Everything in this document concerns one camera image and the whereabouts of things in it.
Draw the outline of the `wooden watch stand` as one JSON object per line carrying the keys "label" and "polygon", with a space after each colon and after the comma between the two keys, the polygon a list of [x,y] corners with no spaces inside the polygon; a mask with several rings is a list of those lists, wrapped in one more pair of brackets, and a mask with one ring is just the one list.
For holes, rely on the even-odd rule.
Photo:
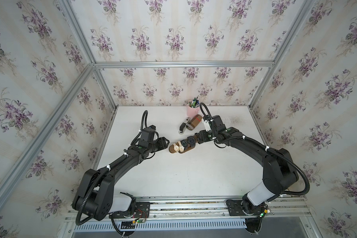
{"label": "wooden watch stand", "polygon": [[183,154],[183,153],[186,153],[186,152],[194,149],[196,146],[196,143],[197,143],[197,141],[194,137],[188,137],[187,139],[175,142],[174,144],[170,145],[168,148],[168,151],[171,154],[174,154],[174,153]]}

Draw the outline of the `beige watch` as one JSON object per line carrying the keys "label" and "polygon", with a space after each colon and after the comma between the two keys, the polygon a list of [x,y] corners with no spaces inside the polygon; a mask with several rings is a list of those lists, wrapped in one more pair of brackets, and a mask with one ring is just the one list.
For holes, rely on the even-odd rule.
{"label": "beige watch", "polygon": [[180,141],[178,142],[178,144],[179,144],[179,151],[183,152],[184,151],[184,146],[182,145],[182,143]]}
{"label": "beige watch", "polygon": [[173,149],[175,152],[180,152],[180,146],[177,142],[173,145]]}

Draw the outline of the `black analog watch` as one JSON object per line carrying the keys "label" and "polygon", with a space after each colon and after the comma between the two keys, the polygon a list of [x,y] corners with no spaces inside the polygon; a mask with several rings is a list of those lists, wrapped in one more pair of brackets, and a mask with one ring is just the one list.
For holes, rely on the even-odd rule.
{"label": "black analog watch", "polygon": [[182,141],[181,141],[181,144],[182,144],[182,146],[184,147],[184,149],[187,149],[187,148],[189,147],[189,143],[188,143],[187,140],[182,140]]}

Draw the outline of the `black sport watch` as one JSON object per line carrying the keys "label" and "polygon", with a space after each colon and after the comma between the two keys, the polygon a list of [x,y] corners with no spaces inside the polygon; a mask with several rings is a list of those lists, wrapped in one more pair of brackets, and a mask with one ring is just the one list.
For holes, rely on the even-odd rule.
{"label": "black sport watch", "polygon": [[190,148],[194,148],[196,145],[196,139],[194,138],[194,136],[189,136],[187,138],[187,142]]}

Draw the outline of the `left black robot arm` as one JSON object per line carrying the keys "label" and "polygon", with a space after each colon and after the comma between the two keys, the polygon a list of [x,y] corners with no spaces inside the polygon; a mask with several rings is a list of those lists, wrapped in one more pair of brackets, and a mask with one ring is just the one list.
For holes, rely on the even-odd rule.
{"label": "left black robot arm", "polygon": [[138,135],[121,157],[105,167],[87,170],[80,182],[72,208],[77,211],[77,226],[95,219],[103,220],[111,213],[115,184],[133,167],[151,159],[156,152],[167,149],[169,140],[160,137],[154,125],[147,125],[148,111],[144,111]]}

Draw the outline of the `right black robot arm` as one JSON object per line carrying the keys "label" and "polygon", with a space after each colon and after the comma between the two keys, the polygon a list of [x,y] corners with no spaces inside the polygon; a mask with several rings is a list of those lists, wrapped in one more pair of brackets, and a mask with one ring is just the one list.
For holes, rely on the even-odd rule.
{"label": "right black robot arm", "polygon": [[205,129],[196,134],[199,144],[212,141],[218,148],[232,147],[256,161],[262,168],[262,180],[243,196],[240,208],[248,216],[264,216],[267,203],[281,195],[303,196],[310,191],[305,172],[285,149],[275,149],[246,136],[236,128],[227,128],[220,116],[211,115],[200,103]]}

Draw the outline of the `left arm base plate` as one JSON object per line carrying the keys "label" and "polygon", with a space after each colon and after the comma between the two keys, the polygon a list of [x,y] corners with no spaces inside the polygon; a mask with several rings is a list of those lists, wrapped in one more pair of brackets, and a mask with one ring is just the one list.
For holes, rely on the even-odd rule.
{"label": "left arm base plate", "polygon": [[148,218],[150,212],[150,202],[135,202],[130,205],[130,208],[126,211],[112,212],[112,216],[115,219],[136,219],[136,218]]}

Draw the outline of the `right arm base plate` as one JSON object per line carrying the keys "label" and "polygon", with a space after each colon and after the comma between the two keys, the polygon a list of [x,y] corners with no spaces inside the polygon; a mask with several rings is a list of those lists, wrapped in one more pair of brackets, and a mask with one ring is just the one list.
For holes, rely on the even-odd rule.
{"label": "right arm base plate", "polygon": [[230,216],[264,217],[268,213],[268,206],[265,203],[254,206],[248,199],[228,199],[226,200],[226,205]]}

